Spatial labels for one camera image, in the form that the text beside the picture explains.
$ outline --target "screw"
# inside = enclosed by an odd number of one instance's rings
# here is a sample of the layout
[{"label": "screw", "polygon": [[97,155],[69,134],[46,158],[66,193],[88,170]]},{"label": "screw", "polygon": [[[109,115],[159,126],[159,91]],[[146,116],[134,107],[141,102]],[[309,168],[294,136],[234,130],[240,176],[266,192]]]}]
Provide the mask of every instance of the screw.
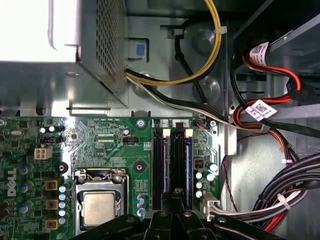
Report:
[{"label": "screw", "polygon": [[192,213],[189,212],[189,211],[185,211],[185,212],[183,213],[183,216],[185,216],[186,218],[188,218],[188,217],[191,217],[191,216],[192,216]]},{"label": "screw", "polygon": [[227,222],[227,219],[225,219],[224,217],[219,217],[218,222],[221,224],[225,224]]},{"label": "screw", "polygon": [[86,181],[85,177],[84,176],[79,176],[78,177],[78,182],[83,184],[84,182]]},{"label": "screw", "polygon": [[4,125],[6,125],[6,121],[5,121],[5,120],[0,119],[0,127],[3,127]]},{"label": "screw", "polygon": [[211,126],[211,127],[215,127],[215,126],[217,126],[216,121],[211,121],[211,122],[210,122],[210,126]]},{"label": "screw", "polygon": [[167,216],[168,214],[165,212],[165,211],[162,211],[160,214],[159,214],[159,216],[160,217],[165,217],[165,216]]},{"label": "screw", "polygon": [[128,217],[125,221],[127,223],[133,223],[135,221],[135,219],[133,217]]},{"label": "screw", "polygon": [[136,124],[139,128],[143,128],[146,122],[143,119],[139,119],[138,121],[136,121]]},{"label": "screw", "polygon": [[121,176],[114,176],[113,180],[116,181],[117,183],[121,183],[122,177]]}]

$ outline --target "yellow wire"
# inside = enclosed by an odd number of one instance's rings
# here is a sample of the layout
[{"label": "yellow wire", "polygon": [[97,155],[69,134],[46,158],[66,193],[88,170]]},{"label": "yellow wire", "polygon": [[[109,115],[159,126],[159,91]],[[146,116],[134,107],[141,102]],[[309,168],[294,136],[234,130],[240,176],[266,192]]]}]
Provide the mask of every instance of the yellow wire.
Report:
[{"label": "yellow wire", "polygon": [[[209,11],[212,15],[214,29],[218,30],[221,27],[221,23],[220,23],[220,19],[219,19],[219,15],[218,15],[218,11],[216,9],[216,6],[212,0],[204,0],[204,2],[207,5],[207,7],[209,8]],[[181,83],[193,80],[193,79],[197,78],[198,76],[202,75],[204,72],[206,72],[210,68],[210,66],[214,63],[214,61],[216,60],[216,58],[218,57],[218,54],[219,54],[219,50],[221,47],[221,39],[222,39],[221,34],[215,33],[215,41],[214,41],[213,49],[212,49],[212,52],[211,52],[208,60],[203,65],[203,67],[198,72],[193,74],[192,76],[189,76],[189,77],[186,77],[183,79],[172,80],[172,81],[154,81],[154,80],[149,80],[149,79],[142,78],[142,77],[137,77],[137,76],[132,75],[130,73],[126,73],[126,75],[138,83],[141,83],[144,85],[150,85],[150,86],[169,86],[169,85],[181,84]]]}]

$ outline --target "green circuit board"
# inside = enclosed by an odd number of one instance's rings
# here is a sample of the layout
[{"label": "green circuit board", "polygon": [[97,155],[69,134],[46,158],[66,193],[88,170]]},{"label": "green circuit board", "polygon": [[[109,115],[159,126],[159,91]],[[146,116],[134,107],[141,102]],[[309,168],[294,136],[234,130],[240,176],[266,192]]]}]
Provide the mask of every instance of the green circuit board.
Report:
[{"label": "green circuit board", "polygon": [[[194,129],[193,158],[203,159],[205,173],[208,161],[218,164],[215,135],[199,129],[195,119],[188,118]],[[2,117],[0,118],[0,203],[8,203],[8,216],[0,220],[2,240],[59,240],[74,236],[74,182],[76,168],[126,168],[130,175],[129,213],[137,215],[137,196],[144,195],[145,210],[152,209],[152,139],[153,120],[150,117],[93,118],[93,117]],[[168,120],[168,128],[173,128]],[[48,132],[49,127],[61,127]],[[35,159],[40,143],[52,147],[52,157]],[[61,162],[65,164],[61,172]],[[32,166],[28,173],[25,166]],[[59,209],[46,210],[46,200],[57,199],[58,190],[45,190],[46,181],[67,184],[65,200],[66,222],[57,229],[47,230],[47,219],[59,219]],[[20,187],[32,182],[32,189],[22,193]],[[218,199],[219,179],[203,180],[203,189]],[[32,207],[26,213],[26,202]]]}]

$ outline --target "red component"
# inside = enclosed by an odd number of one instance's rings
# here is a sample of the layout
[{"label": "red component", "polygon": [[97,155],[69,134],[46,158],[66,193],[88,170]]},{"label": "red component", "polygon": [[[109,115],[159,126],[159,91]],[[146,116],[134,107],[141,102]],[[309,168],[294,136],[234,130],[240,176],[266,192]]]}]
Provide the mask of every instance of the red component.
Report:
[{"label": "red component", "polygon": [[194,168],[195,169],[203,169],[204,168],[204,161],[202,159],[197,159],[194,161]]}]

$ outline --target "ram slot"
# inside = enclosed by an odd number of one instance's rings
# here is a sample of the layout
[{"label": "ram slot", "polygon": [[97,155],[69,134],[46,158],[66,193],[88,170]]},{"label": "ram slot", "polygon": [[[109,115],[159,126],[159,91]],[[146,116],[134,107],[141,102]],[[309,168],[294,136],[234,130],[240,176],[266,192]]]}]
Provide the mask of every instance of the ram slot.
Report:
[{"label": "ram slot", "polygon": [[152,141],[152,209],[161,209],[161,194],[164,192],[165,184],[165,146],[160,129],[160,120],[154,120],[154,131]]},{"label": "ram slot", "polygon": [[185,180],[186,180],[185,202],[186,202],[187,209],[192,210],[194,178],[193,178],[193,141],[191,137],[186,139],[185,153],[186,153],[185,154]]},{"label": "ram slot", "polygon": [[163,180],[163,192],[170,191],[170,129],[163,130],[163,138],[162,138],[162,145],[163,145],[163,175],[161,179]]},{"label": "ram slot", "polygon": [[186,140],[183,126],[176,124],[177,128],[171,133],[171,156],[170,156],[170,191],[179,188],[186,190]]}]

